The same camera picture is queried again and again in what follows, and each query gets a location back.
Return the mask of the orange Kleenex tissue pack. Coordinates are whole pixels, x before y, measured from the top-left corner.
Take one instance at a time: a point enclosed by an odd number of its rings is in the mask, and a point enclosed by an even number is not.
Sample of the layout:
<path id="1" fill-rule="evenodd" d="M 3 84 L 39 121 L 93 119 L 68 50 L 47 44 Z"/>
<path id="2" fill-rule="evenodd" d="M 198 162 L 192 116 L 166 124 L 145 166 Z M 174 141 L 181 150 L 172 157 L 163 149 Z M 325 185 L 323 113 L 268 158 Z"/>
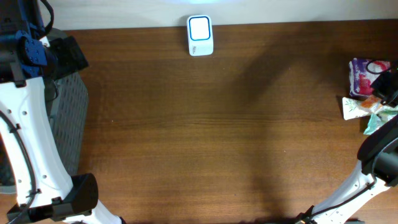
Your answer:
<path id="1" fill-rule="evenodd" d="M 381 99 L 374 95 L 367 97 L 360 103 L 360 108 L 368 113 L 376 114 L 382 107 Z"/>

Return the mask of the red purple pad package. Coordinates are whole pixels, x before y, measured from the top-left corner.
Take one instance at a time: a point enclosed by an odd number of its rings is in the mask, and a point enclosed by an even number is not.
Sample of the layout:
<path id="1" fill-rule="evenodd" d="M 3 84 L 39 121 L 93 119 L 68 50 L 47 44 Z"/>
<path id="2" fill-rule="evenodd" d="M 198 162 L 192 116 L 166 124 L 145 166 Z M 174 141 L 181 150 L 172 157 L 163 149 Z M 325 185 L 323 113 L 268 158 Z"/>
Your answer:
<path id="1" fill-rule="evenodd" d="M 367 97 L 372 95 L 371 88 L 380 72 L 387 70 L 391 63 L 377 60 L 369 64 L 371 59 L 354 58 L 349 62 L 349 95 L 353 97 Z"/>

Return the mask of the mint green wipes pouch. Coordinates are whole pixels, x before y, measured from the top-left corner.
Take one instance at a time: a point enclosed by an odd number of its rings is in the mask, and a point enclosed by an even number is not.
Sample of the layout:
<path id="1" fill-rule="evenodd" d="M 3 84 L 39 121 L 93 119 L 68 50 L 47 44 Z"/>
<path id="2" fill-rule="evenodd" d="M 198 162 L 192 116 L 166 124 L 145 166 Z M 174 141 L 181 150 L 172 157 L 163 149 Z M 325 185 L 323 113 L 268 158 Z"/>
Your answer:
<path id="1" fill-rule="evenodd" d="M 364 130 L 364 135 L 371 135 L 376 132 L 379 128 L 385 125 L 388 121 L 390 121 L 397 113 L 395 112 L 382 112 L 379 114 L 372 114 L 367 128 Z"/>

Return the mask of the white leaf-print tube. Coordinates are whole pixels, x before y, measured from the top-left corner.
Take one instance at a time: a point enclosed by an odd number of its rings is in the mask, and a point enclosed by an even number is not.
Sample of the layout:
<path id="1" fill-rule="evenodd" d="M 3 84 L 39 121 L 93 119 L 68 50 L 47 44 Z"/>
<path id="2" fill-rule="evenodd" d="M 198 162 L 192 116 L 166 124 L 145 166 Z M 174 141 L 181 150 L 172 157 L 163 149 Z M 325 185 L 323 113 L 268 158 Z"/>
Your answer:
<path id="1" fill-rule="evenodd" d="M 362 101 L 360 100 L 354 100 L 351 98 L 343 97 L 342 98 L 342 108 L 343 108 L 343 119 L 344 120 L 349 120 L 349 119 L 355 119 L 355 118 L 361 118 L 364 116 L 371 116 L 373 113 L 368 113 L 367 111 L 364 111 L 360 108 L 360 103 Z M 392 108 L 387 105 L 383 105 L 383 107 L 376 113 L 382 113 L 382 112 L 397 112 L 397 107 Z"/>

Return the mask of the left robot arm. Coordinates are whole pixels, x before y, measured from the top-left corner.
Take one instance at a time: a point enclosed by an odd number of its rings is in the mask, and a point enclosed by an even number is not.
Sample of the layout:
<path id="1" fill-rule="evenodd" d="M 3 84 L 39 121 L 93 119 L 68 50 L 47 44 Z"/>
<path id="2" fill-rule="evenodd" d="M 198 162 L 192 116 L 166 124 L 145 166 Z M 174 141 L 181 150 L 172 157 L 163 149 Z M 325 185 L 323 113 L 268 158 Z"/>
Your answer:
<path id="1" fill-rule="evenodd" d="M 45 80 L 64 78 L 88 62 L 73 37 L 44 43 L 53 27 L 40 13 L 47 5 L 1 2 L 1 140 L 17 193 L 7 219 L 123 224 L 101 203 L 94 175 L 69 175 L 58 154 L 45 107 Z"/>

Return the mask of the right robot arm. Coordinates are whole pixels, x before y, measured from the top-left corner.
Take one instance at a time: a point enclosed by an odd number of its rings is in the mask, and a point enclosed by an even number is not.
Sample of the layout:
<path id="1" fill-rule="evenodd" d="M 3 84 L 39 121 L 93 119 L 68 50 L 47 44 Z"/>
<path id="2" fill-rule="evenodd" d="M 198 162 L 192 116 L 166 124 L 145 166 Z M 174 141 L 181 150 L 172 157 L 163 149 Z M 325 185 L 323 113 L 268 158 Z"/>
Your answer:
<path id="1" fill-rule="evenodd" d="M 371 83 L 371 99 L 363 104 L 343 98 L 345 120 L 397 107 L 397 73 L 383 71 Z M 397 117 L 393 117 L 362 143 L 351 175 L 329 198 L 310 207 L 295 223 L 346 223 L 364 204 L 397 186 Z"/>

